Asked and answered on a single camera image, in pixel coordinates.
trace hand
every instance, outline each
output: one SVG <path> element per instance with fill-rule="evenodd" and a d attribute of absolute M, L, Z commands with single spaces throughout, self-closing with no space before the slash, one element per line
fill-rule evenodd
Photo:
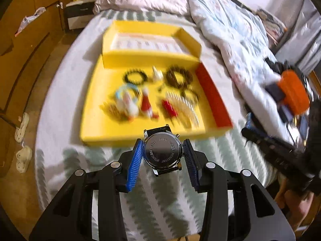
<path fill-rule="evenodd" d="M 300 226 L 304 218 L 307 216 L 314 194 L 312 192 L 307 192 L 305 195 L 300 196 L 295 191 L 287 189 L 287 179 L 282 181 L 280 190 L 275 197 L 275 201 L 279 208 L 283 209 L 285 205 L 288 206 L 290 210 L 290 217 L 288 222 L 291 225 L 293 231 Z"/>

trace orange object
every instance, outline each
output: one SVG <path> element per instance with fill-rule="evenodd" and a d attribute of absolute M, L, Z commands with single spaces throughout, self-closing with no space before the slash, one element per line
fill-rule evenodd
<path fill-rule="evenodd" d="M 284 92 L 284 104 L 288 105 L 293 115 L 300 115 L 310 106 L 310 100 L 299 77 L 293 70 L 286 70 L 278 82 Z"/>

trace watch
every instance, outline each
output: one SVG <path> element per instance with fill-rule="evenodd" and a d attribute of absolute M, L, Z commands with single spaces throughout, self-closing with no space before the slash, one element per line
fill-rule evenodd
<path fill-rule="evenodd" d="M 179 134 L 174 135 L 168 124 L 144 130 L 142 155 L 153 168 L 155 176 L 182 170 L 180 159 L 183 156 L 183 146 L 178 138 Z"/>

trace wooden cabinet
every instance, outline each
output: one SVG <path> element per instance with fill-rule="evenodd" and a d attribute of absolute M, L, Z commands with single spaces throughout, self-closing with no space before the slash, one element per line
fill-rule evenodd
<path fill-rule="evenodd" d="M 0 177 L 10 168 L 15 145 L 14 128 L 0 118 Z"/>
<path fill-rule="evenodd" d="M 14 84 L 23 71 L 25 63 L 30 58 L 41 40 L 49 33 L 49 12 L 44 12 L 30 23 L 17 37 L 14 37 L 13 48 L 0 56 L 0 109 L 5 110 Z"/>
<path fill-rule="evenodd" d="M 33 84 L 63 36 L 59 0 L 13 0 L 0 20 L 0 117 L 13 126 L 21 118 Z M 46 11 L 15 37 L 22 19 L 36 8 Z"/>

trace blue ring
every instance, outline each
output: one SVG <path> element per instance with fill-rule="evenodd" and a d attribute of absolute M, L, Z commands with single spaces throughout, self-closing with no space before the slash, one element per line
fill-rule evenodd
<path fill-rule="evenodd" d="M 116 100 L 120 100 L 121 99 L 121 95 L 122 95 L 122 92 L 124 90 L 127 90 L 127 89 L 131 89 L 134 91 L 135 93 L 135 97 L 133 97 L 133 102 L 134 103 L 137 103 L 138 102 L 138 97 L 140 95 L 140 92 L 139 92 L 139 88 L 134 85 L 134 84 L 131 84 L 131 83 L 126 83 L 125 85 L 122 85 L 119 87 L 119 89 L 115 92 L 115 98 Z"/>

